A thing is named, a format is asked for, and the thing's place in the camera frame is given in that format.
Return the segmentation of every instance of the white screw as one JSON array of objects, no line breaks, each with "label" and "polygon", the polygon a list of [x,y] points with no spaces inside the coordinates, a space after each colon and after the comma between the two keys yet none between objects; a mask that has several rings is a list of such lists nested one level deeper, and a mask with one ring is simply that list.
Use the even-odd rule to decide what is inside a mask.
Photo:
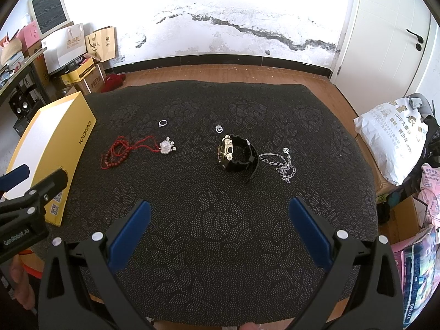
[{"label": "white screw", "polygon": [[340,239],[347,239],[348,238],[348,233],[344,230],[339,230],[338,232],[336,232],[336,235],[340,238]]},{"label": "white screw", "polygon": [[62,240],[61,240],[60,237],[55,237],[55,238],[52,240],[52,244],[53,244],[54,246],[59,246],[59,245],[61,244],[61,242],[62,242]]},{"label": "white screw", "polygon": [[387,244],[388,238],[381,235],[381,236],[379,236],[379,242],[381,242],[382,244]]},{"label": "white screw", "polygon": [[101,239],[103,239],[103,237],[104,237],[104,235],[103,235],[102,232],[95,232],[95,233],[92,235],[92,239],[93,239],[94,241],[100,241]]}]

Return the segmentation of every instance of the qr code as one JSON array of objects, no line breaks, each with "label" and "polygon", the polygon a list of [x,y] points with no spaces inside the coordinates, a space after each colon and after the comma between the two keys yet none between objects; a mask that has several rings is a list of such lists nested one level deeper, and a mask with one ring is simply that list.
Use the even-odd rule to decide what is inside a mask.
[{"label": "qr code", "polygon": [[56,204],[52,204],[52,207],[51,207],[51,214],[52,215],[54,215],[54,216],[57,216],[58,215],[58,210],[59,210],[59,206],[57,206]]},{"label": "qr code", "polygon": [[54,200],[57,202],[61,202],[61,197],[62,197],[62,191],[54,197]]}]

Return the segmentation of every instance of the pink bag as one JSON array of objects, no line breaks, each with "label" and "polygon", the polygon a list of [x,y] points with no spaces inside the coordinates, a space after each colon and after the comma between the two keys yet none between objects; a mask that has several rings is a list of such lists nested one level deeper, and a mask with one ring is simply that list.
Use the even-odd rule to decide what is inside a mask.
[{"label": "pink bag", "polygon": [[21,41],[21,51],[25,53],[29,47],[33,46],[40,40],[37,23],[33,21],[29,25],[23,27],[17,37]]},{"label": "pink bag", "polygon": [[426,221],[437,229],[440,227],[440,168],[422,165],[422,179],[418,198],[428,205]]}]

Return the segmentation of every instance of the box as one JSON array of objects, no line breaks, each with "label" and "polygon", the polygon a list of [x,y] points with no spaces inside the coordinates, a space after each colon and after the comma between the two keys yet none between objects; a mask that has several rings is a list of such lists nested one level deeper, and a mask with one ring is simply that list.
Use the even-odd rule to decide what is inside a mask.
[{"label": "box", "polygon": [[78,91],[73,86],[65,87],[65,88],[63,88],[61,90],[57,90],[55,92],[56,100],[64,98],[64,97],[66,97],[68,95],[74,94],[76,92],[78,92]]},{"label": "box", "polygon": [[[29,47],[23,55],[26,57],[31,57],[34,53],[38,52],[41,49],[41,41],[38,41],[31,47]],[[46,67],[45,55],[42,53],[34,60],[34,66],[38,74],[38,78],[40,78],[41,83],[44,87],[49,85],[49,73],[48,68]]]},{"label": "box", "polygon": [[414,237],[423,225],[426,204],[411,195],[390,211],[390,219],[379,227],[379,233],[386,236],[390,244]]},{"label": "box", "polygon": [[96,119],[81,93],[40,108],[18,142],[7,169],[10,172],[26,164],[31,173],[4,196],[8,200],[21,197],[62,167],[69,178],[67,187],[45,206],[46,221],[60,226],[76,166],[95,123]]},{"label": "box", "polygon": [[61,80],[65,85],[80,82],[87,74],[93,70],[93,58],[89,58],[82,65],[77,65],[72,71],[61,76]]},{"label": "box", "polygon": [[74,83],[76,90],[80,90],[83,94],[99,93],[104,86],[104,76],[102,67],[95,65],[89,74],[87,74],[80,82]]},{"label": "box", "polygon": [[31,46],[40,40],[37,22],[33,21],[29,25],[23,27],[17,34],[17,38],[21,41],[21,51],[24,54]]}]

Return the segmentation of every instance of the gold watch face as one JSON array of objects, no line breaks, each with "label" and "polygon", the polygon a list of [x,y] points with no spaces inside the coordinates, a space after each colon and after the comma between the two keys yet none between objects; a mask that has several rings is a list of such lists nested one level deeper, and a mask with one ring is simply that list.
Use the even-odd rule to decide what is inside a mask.
[{"label": "gold watch face", "polygon": [[231,161],[233,152],[234,147],[232,145],[232,140],[229,135],[225,135],[218,148],[219,162],[221,162],[223,159]]}]

